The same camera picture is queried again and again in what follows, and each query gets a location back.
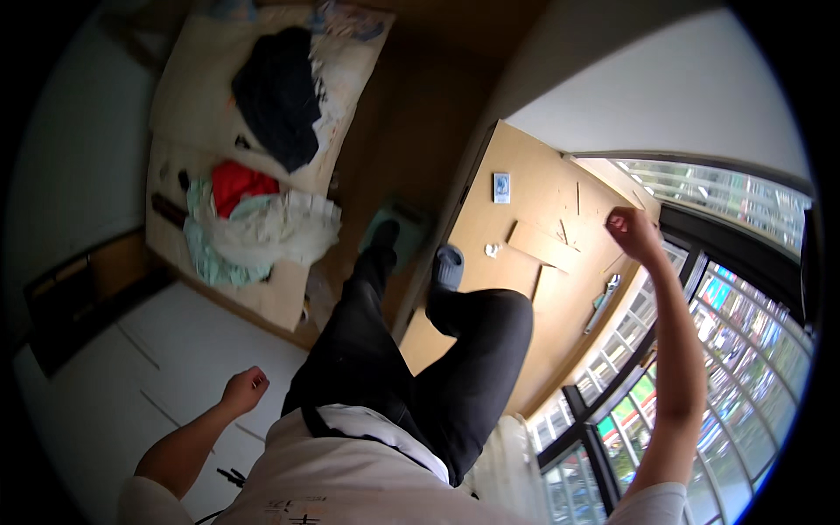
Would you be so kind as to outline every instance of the person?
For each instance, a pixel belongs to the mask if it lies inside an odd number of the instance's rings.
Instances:
[[[676,524],[705,406],[701,352],[649,219],[616,208],[606,227],[648,268],[659,304],[657,421],[610,521]],[[265,452],[216,523],[524,522],[452,488],[475,463],[516,383],[533,330],[531,303],[510,290],[458,292],[464,256],[442,246],[426,312],[457,340],[415,377],[380,308],[398,235],[392,221],[375,231],[291,382]],[[118,520],[192,523],[179,500],[221,432],[268,385],[258,367],[235,375],[218,405],[155,444],[123,486]]]

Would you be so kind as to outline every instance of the gray slipper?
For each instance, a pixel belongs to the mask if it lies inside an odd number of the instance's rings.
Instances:
[[[444,244],[434,254],[432,288],[456,291],[464,275],[464,254],[452,244]]]

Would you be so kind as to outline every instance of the card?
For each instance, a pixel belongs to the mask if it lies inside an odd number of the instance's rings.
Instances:
[[[511,174],[493,174],[493,202],[496,204],[511,203]]]

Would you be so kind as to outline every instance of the white curtain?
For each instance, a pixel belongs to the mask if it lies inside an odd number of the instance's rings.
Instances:
[[[550,523],[545,485],[522,417],[502,416],[461,490],[535,523]]]

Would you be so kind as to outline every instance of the red clothing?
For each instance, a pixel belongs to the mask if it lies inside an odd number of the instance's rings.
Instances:
[[[228,218],[242,197],[279,193],[280,182],[233,160],[213,169],[213,200],[219,217]]]

